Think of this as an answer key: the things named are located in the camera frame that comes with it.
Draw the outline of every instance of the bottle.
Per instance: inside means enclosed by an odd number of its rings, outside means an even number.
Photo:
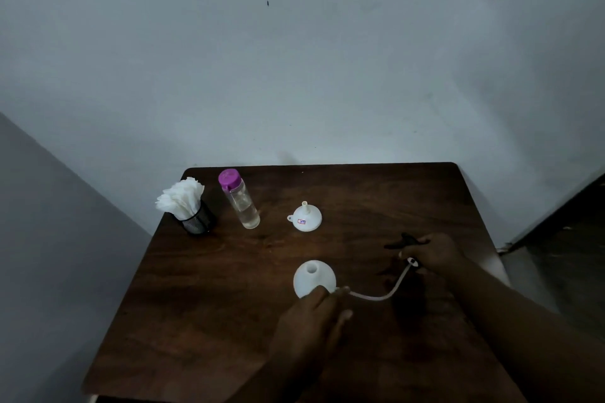
[[[221,184],[225,196],[235,209],[237,217],[244,228],[251,230],[261,222],[261,217],[254,207],[252,198],[248,193],[244,180],[236,169],[225,169],[218,175],[218,183]]]

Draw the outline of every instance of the wall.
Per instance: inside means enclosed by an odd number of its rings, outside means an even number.
[[[83,402],[149,235],[2,114],[0,159],[2,400]]]
[[[605,167],[603,0],[0,0],[0,109],[153,232],[191,166],[454,161],[497,246]]]

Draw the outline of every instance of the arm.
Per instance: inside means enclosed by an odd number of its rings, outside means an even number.
[[[348,292],[318,286],[294,304],[277,323],[267,363],[226,403],[295,402],[320,375],[353,315],[340,309]]]
[[[605,401],[605,346],[465,258],[445,234],[419,240],[417,258],[444,277],[466,315],[530,401]]]

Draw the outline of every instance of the pen holder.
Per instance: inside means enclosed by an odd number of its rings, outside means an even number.
[[[190,234],[204,234],[213,229],[216,224],[216,216],[210,212],[206,203],[200,199],[200,210],[187,220],[179,220],[183,228]]]

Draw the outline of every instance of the tissue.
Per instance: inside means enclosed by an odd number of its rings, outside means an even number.
[[[200,210],[202,193],[204,186],[193,177],[187,177],[164,190],[155,202],[155,208],[171,213],[178,220],[189,220]]]

